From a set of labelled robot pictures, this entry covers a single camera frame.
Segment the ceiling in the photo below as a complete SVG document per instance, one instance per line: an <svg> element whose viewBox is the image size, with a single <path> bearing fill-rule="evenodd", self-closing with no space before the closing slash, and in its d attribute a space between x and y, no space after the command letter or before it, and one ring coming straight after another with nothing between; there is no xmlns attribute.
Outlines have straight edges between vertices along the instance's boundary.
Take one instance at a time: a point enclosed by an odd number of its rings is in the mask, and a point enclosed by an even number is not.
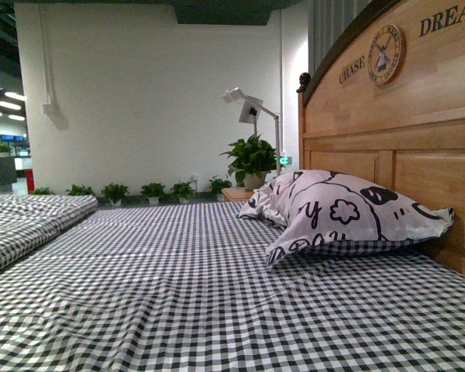
<svg viewBox="0 0 465 372"><path fill-rule="evenodd" d="M172 5L181 24L265 26L274 10L301 0L15 0L32 3ZM13 2L0 0L0 71L21 78Z"/></svg>

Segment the green plant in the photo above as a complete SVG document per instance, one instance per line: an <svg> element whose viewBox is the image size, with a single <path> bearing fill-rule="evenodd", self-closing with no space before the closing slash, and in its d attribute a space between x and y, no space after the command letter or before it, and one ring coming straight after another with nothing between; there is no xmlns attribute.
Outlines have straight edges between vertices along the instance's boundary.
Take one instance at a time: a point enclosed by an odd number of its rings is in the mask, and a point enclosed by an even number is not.
<svg viewBox="0 0 465 372"><path fill-rule="evenodd" d="M0 143L0 153L10 153L10 150L12 148L9 145L5 145L3 143Z"/></svg>
<svg viewBox="0 0 465 372"><path fill-rule="evenodd" d="M159 198L165 196L164 186L155 182L144 184L141 187L141 195L144 198Z"/></svg>
<svg viewBox="0 0 465 372"><path fill-rule="evenodd" d="M32 192L32 195L55 195L50 188L35 188Z"/></svg>
<svg viewBox="0 0 465 372"><path fill-rule="evenodd" d="M195 191L190 185L191 182L179 182L177 184L174 184L170 191L172 192L172 195L175 197L189 199L195 193Z"/></svg>
<svg viewBox="0 0 465 372"><path fill-rule="evenodd" d="M219 176L214 176L208 180L210 182L210 191L212 195L219 195L223 188L230 188L233 183L229 180L223 180Z"/></svg>
<svg viewBox="0 0 465 372"><path fill-rule="evenodd" d="M261 172L272 171L276 169L276 151L260 136L252 135L246 141L238 139L230 143L232 150L221 153L228 157L235 158L229 165L228 175L236 173L236 182L238 185L243 184L245 175L255 174L262 177Z"/></svg>
<svg viewBox="0 0 465 372"><path fill-rule="evenodd" d="M124 186L123 184L114 184L112 182L105 186L102 190L102 195L114 203L121 200L124 195L128 193L129 191L127 186Z"/></svg>
<svg viewBox="0 0 465 372"><path fill-rule="evenodd" d="M78 195L94 195L95 192L91 189L90 186L86 187L84 185L77 186L76 184L72 184L72 188L68 191L67 195L78 196Z"/></svg>

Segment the wooden finial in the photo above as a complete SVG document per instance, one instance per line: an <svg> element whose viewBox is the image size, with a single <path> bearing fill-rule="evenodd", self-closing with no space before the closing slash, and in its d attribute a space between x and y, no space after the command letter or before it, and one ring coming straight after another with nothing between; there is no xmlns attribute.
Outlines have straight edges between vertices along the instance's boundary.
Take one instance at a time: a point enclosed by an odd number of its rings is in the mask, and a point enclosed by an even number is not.
<svg viewBox="0 0 465 372"><path fill-rule="evenodd" d="M300 75L300 88L296 91L297 93L302 93L307 90L307 85L310 82L310 79L312 77L308 72L304 72L303 74Z"/></svg>

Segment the red object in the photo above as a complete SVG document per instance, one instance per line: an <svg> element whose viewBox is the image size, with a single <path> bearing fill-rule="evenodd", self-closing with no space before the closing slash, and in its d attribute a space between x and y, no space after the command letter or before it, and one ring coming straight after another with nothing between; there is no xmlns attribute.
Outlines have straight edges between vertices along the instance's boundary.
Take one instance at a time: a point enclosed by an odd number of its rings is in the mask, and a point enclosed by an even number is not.
<svg viewBox="0 0 465 372"><path fill-rule="evenodd" d="M28 185L28 194L31 194L34 190L34 177L32 169L25 169L24 173L26 174L26 183Z"/></svg>

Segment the green light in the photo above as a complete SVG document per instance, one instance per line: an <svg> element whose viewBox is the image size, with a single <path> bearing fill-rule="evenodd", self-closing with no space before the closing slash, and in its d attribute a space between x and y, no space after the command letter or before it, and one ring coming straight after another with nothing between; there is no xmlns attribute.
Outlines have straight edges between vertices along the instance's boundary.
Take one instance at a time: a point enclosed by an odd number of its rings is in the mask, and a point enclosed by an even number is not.
<svg viewBox="0 0 465 372"><path fill-rule="evenodd" d="M281 157L279 160L280 165L289 165L291 164L291 158L290 157Z"/></svg>

